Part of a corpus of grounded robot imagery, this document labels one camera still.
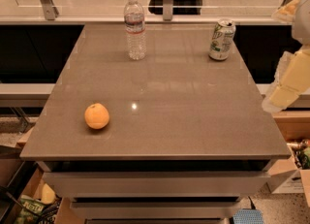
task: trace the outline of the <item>water bottle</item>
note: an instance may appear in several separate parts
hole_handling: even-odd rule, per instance
[[[129,57],[140,60],[146,54],[144,11],[138,0],[128,0],[124,9]]]

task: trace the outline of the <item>orange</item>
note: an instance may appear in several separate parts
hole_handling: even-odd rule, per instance
[[[84,117],[87,125],[93,129],[101,129],[109,123],[109,112],[100,103],[88,106]]]

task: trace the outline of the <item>silver can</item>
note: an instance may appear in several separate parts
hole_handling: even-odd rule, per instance
[[[220,19],[214,28],[209,56],[215,60],[225,60],[231,52],[235,24],[230,19]]]

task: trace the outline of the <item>blue mesh object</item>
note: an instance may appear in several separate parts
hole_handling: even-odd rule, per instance
[[[262,213],[256,209],[241,209],[231,219],[232,224],[264,224]]]

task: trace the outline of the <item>bottle label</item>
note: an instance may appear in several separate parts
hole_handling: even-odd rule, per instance
[[[144,14],[132,13],[125,15],[126,31],[130,34],[139,34],[144,31]]]

